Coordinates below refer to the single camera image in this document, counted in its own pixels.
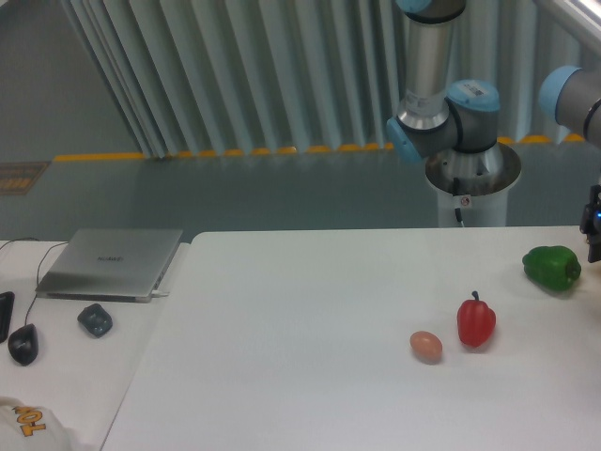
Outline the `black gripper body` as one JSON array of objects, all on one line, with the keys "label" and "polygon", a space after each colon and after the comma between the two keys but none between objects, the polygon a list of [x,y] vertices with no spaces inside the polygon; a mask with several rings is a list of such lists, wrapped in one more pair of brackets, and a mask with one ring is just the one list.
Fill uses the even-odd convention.
[{"label": "black gripper body", "polygon": [[586,236],[589,246],[588,262],[600,260],[600,185],[590,189],[589,202],[584,206],[579,226],[580,232]]}]

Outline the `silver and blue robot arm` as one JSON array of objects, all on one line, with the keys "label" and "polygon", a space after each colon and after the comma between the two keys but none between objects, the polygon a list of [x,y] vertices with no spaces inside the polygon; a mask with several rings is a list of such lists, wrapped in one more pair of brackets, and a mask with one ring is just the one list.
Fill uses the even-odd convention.
[{"label": "silver and blue robot arm", "polygon": [[[407,162],[426,160],[438,196],[441,227],[505,226],[507,196],[521,172],[515,151],[493,136],[500,95],[488,82],[446,87],[454,23],[466,1],[396,1],[409,19],[405,95],[386,124],[393,148]],[[600,1],[534,1],[600,56]],[[558,125],[600,149],[600,70],[563,66],[542,83],[541,109]],[[600,261],[600,176],[590,190],[580,232],[589,262]]]}]

